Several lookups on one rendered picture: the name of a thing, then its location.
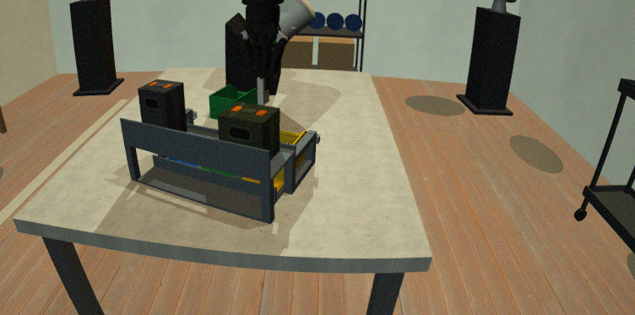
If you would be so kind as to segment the yellow bin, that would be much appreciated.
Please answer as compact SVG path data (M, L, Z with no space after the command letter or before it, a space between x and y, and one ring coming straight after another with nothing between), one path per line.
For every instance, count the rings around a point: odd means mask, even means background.
M297 143L302 139L302 137L307 133L306 130L304 130L302 132L302 134L299 133L291 133L291 132L286 132L286 131L281 131L280 130L280 142L282 143L287 143L287 144L294 144L297 145ZM306 151L303 153L303 155L300 157L300 159L296 162L296 169L297 167L301 164L301 162L304 160L304 158L306 157ZM284 167L280 170L280 172L275 176L274 180L276 181L284 181Z

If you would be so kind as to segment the green bin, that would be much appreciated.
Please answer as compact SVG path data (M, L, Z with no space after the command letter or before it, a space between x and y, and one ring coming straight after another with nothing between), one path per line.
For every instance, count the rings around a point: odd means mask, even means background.
M209 95L210 118L218 120L217 115L237 101L258 104L257 89L241 92L231 84L228 84L226 87Z

